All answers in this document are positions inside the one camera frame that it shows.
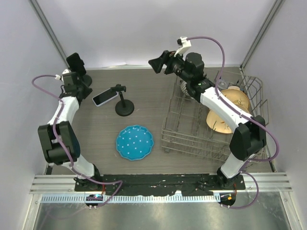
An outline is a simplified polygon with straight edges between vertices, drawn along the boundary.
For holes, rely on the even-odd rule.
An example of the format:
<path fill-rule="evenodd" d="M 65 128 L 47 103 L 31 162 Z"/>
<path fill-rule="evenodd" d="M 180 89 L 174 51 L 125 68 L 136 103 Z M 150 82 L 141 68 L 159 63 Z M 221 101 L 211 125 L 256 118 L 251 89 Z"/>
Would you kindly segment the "black phone stand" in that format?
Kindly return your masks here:
<path fill-rule="evenodd" d="M 123 96 L 122 92 L 126 92 L 126 90 L 126 86 L 121 84 L 111 87 L 111 91 L 118 92 L 120 97 L 120 101 L 115 106 L 115 111 L 119 116 L 129 116 L 134 112 L 134 103 Z"/>

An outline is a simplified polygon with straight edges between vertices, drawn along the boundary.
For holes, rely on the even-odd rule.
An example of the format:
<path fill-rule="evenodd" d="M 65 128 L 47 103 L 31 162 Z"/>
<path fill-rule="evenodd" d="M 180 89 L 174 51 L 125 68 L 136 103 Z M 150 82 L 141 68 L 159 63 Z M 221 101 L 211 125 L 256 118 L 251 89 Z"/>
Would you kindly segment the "lavender smartphone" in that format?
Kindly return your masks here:
<path fill-rule="evenodd" d="M 113 100 L 117 96 L 118 96 L 118 92 L 109 88 L 109 89 L 99 93 L 98 95 L 94 96 L 92 98 L 92 101 L 94 102 L 94 105 L 96 107 L 100 107 L 100 106 L 106 104 L 107 102 Z"/>

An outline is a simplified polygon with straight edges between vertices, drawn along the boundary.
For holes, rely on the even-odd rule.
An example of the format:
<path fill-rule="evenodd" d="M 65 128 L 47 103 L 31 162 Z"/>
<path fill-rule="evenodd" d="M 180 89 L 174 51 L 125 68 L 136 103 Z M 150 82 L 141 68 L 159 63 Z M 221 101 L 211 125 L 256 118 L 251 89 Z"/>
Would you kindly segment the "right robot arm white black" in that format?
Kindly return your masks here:
<path fill-rule="evenodd" d="M 235 182 L 247 161 L 262 150 L 266 144 L 265 120 L 239 109 L 227 99 L 204 74 L 204 62 L 198 53 L 186 57 L 165 50 L 158 58 L 148 61 L 155 73 L 176 74 L 184 82 L 190 97 L 213 110 L 229 128 L 233 136 L 229 144 L 230 155 L 217 170 L 217 185 L 228 189 Z"/>

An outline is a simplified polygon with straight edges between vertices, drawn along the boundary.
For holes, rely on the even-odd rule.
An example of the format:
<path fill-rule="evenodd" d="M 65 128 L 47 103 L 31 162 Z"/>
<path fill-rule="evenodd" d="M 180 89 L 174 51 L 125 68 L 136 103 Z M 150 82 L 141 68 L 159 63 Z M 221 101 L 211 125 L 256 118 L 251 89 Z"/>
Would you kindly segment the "black smartphone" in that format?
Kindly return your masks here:
<path fill-rule="evenodd" d="M 69 65 L 69 69 L 72 72 L 78 73 L 80 76 L 86 74 L 86 69 L 84 67 L 84 61 L 80 58 L 78 53 L 73 53 L 66 58 L 66 61 Z"/>

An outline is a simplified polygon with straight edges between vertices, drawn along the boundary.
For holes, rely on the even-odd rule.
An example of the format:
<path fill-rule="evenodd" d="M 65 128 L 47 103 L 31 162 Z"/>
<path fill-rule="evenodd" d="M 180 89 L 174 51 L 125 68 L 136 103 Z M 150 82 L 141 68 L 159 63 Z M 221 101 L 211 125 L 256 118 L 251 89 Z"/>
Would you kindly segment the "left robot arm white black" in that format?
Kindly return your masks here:
<path fill-rule="evenodd" d="M 58 96 L 33 84 L 58 101 L 58 107 L 51 120 L 46 125 L 38 127 L 45 160 L 75 173 L 74 180 L 77 186 L 97 191 L 102 187 L 102 177 L 97 167 L 81 154 L 80 144 L 71 126 L 81 102 L 92 92 L 92 78 L 85 70 L 72 69 L 66 69 L 61 75 L 54 75 L 53 78 L 63 83 Z"/>

